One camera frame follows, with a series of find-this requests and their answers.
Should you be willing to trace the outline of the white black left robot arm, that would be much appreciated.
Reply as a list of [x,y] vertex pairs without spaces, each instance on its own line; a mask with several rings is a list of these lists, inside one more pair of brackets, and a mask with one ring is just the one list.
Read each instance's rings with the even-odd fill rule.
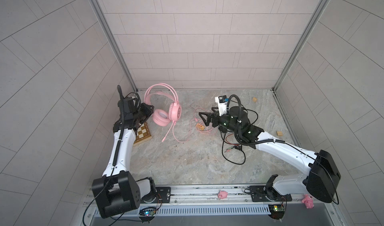
[[114,124],[114,145],[101,178],[95,179],[92,192],[103,219],[136,210],[142,201],[157,198],[154,180],[146,177],[136,181],[130,173],[131,153],[137,132],[154,112],[154,107],[141,102],[138,93],[124,96],[117,87],[120,119]]

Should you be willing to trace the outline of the pink headphones with cable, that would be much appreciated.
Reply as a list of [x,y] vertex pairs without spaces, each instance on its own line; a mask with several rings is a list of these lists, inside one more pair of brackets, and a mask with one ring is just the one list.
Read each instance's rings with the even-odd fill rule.
[[[157,91],[157,92],[151,93],[151,90],[154,89],[156,86],[161,86],[161,87],[165,87],[165,88],[169,89],[171,91],[171,94],[168,94],[168,93],[165,93],[165,92],[162,92],[162,91]],[[177,92],[169,84],[166,84],[166,83],[154,84],[154,85],[150,86],[146,90],[146,93],[144,94],[144,99],[145,99],[145,103],[146,104],[152,105],[151,97],[153,95],[163,95],[163,96],[166,96],[166,97],[168,97],[169,99],[172,100],[172,103],[170,104],[168,111],[165,111],[165,110],[162,110],[162,109],[155,109],[154,113],[152,114],[153,121],[157,125],[159,125],[161,127],[166,127],[166,126],[168,126],[171,123],[171,127],[169,128],[169,130],[168,130],[167,134],[165,135],[165,137],[162,139],[162,142],[165,141],[166,137],[168,136],[168,134],[169,134],[169,132],[171,130],[172,130],[173,136],[176,139],[176,141],[178,141],[179,143],[182,143],[182,144],[188,142],[190,137],[191,137],[191,133],[192,133],[192,122],[195,121],[196,125],[199,124],[199,123],[203,125],[203,121],[201,119],[198,119],[195,116],[196,111],[197,110],[203,110],[203,112],[207,112],[207,110],[205,110],[204,108],[196,108],[194,110],[193,119],[190,121],[190,129],[189,129],[188,136],[187,136],[185,141],[180,141],[180,140],[178,140],[176,138],[175,132],[174,132],[176,123],[180,120],[181,115],[182,115],[182,106],[180,104]],[[197,128],[196,128],[196,130],[198,132],[200,132],[201,134],[206,134],[206,135],[214,135],[218,131],[218,130],[214,130],[213,127],[211,127],[211,129],[207,129],[207,130],[204,130],[204,131],[199,131]]]

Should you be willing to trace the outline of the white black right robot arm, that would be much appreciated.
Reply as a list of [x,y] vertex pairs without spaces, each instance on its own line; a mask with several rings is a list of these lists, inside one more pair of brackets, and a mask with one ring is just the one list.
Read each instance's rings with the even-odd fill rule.
[[199,113],[206,126],[218,128],[222,135],[233,133],[236,147],[249,146],[267,152],[300,171],[291,176],[272,175],[260,192],[249,189],[250,194],[272,202],[286,202],[291,194],[303,194],[323,203],[339,204],[337,187],[341,174],[329,152],[314,152],[294,146],[255,126],[237,95],[219,96],[215,102],[218,106],[211,112]]

